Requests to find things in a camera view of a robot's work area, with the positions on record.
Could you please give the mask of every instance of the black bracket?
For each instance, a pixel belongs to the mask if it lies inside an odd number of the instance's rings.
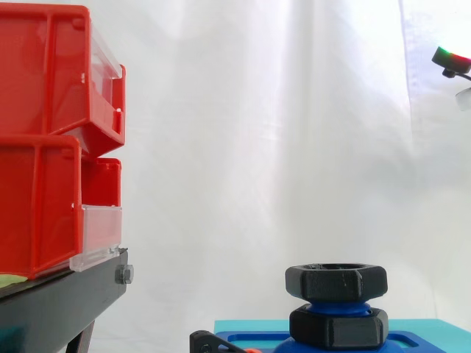
[[[190,335],[190,353],[247,353],[208,331]]]

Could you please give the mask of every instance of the stacked storage bins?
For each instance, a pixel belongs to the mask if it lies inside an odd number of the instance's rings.
[[[124,67],[88,9],[0,4],[0,274],[118,255]]]

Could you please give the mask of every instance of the yellow surface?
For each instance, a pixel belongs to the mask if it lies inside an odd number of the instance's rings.
[[[7,287],[14,283],[22,283],[26,280],[26,277],[16,276],[14,274],[0,274],[0,288]]]

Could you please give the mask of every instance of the black metal shelf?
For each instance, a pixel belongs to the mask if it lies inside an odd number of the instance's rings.
[[[67,345],[68,353],[86,352],[82,340],[90,340],[94,320],[126,292],[117,277],[127,258],[122,249],[83,272],[66,270],[2,288],[0,352],[55,353]]]

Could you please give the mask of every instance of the transparent drawer front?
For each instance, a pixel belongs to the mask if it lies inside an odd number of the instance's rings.
[[[73,271],[84,271],[119,255],[121,207],[83,205],[83,252],[70,259]]]
[[[98,93],[111,105],[113,105],[113,80],[120,79],[122,76],[123,71],[118,61],[100,34],[92,27],[91,79]]]

